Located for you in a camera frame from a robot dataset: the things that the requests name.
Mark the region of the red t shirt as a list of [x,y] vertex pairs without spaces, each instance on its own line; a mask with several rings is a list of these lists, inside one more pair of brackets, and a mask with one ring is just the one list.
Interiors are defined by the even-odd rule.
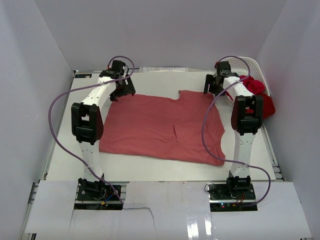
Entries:
[[247,88],[248,91],[250,91],[254,95],[258,95],[263,98],[263,112],[262,112],[263,119],[266,119],[276,113],[276,109],[275,109],[272,98],[264,93],[266,88],[262,82],[250,76],[245,80],[243,80],[242,83]]

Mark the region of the salmon pink t shirt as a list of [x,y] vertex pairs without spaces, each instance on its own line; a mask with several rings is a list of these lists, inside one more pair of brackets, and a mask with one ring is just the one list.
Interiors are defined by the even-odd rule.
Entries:
[[99,151],[222,166],[225,129],[213,100],[190,90],[178,99],[123,96],[111,103]]

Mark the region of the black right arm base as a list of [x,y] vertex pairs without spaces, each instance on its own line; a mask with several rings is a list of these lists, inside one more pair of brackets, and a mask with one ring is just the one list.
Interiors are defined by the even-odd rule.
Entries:
[[226,183],[209,182],[204,186],[208,193],[210,211],[226,212],[255,212],[258,210],[254,187],[251,184],[248,189],[236,190],[229,193]]

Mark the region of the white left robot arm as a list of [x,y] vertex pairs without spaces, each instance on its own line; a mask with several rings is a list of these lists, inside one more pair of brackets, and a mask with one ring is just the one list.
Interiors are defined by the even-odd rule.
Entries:
[[82,159],[88,164],[79,183],[95,200],[107,194],[106,184],[95,177],[104,177],[99,156],[99,141],[104,133],[102,107],[107,100],[114,102],[135,93],[129,67],[121,60],[113,60],[111,66],[99,74],[98,86],[80,103],[71,106],[71,132],[79,143]]

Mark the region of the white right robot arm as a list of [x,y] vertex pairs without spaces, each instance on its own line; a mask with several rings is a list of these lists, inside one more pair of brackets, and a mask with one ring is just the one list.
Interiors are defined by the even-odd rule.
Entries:
[[215,74],[205,77],[203,93],[211,93],[215,97],[229,95],[233,100],[230,123],[235,135],[234,163],[223,190],[229,198],[236,200],[251,186],[249,164],[252,144],[263,123],[264,100],[245,87],[228,61],[220,60],[214,68]]

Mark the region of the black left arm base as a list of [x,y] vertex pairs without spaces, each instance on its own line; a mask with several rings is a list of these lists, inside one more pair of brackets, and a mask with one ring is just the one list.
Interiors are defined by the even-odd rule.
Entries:
[[74,209],[75,210],[101,210],[101,211],[121,211],[123,204],[119,201],[118,196],[124,202],[126,198],[126,185],[103,182],[89,183],[85,186],[78,184]]

